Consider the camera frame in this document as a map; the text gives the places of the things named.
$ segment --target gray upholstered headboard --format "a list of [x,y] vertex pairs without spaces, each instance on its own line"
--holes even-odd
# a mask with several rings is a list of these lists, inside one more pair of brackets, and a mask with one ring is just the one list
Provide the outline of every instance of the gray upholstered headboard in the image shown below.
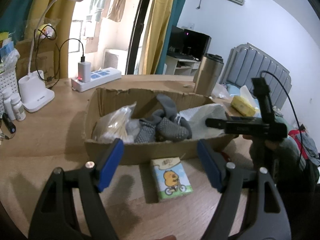
[[[241,44],[233,49],[220,83],[232,84],[239,88],[246,85],[252,93],[251,78],[260,76],[261,70],[268,70],[273,73],[289,93],[291,89],[289,71],[268,54],[250,43]],[[275,78],[268,74],[263,74],[262,76],[265,77],[270,87],[272,104],[281,109],[287,99],[286,94]]]

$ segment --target clothing pile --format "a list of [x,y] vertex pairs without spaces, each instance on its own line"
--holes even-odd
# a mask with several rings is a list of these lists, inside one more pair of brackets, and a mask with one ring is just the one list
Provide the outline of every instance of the clothing pile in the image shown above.
[[192,131],[185,118],[177,115],[175,102],[166,95],[158,94],[156,99],[163,109],[158,109],[148,118],[140,119],[141,129],[135,143],[155,141],[183,141],[192,138]]
[[99,22],[108,18],[120,22],[123,16],[126,0],[91,0],[87,21]]

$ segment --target blue pillow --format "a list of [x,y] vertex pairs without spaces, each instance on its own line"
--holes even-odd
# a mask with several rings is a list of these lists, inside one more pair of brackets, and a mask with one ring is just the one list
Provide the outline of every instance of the blue pillow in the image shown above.
[[226,86],[227,86],[227,91],[231,97],[240,95],[240,89],[237,88],[236,86],[231,84],[227,84]]

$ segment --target yellow box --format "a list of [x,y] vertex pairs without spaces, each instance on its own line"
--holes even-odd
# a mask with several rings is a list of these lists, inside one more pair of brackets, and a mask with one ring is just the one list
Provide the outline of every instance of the yellow box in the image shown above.
[[238,110],[244,116],[254,116],[256,110],[249,102],[241,96],[234,96],[231,101],[231,106]]

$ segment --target power strip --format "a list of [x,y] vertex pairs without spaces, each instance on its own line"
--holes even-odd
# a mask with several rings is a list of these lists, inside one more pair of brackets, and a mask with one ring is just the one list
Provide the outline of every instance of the power strip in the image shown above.
[[83,92],[119,78],[121,78],[121,71],[109,67],[91,72],[91,80],[87,83],[81,82],[78,78],[71,78],[71,86],[74,90]]

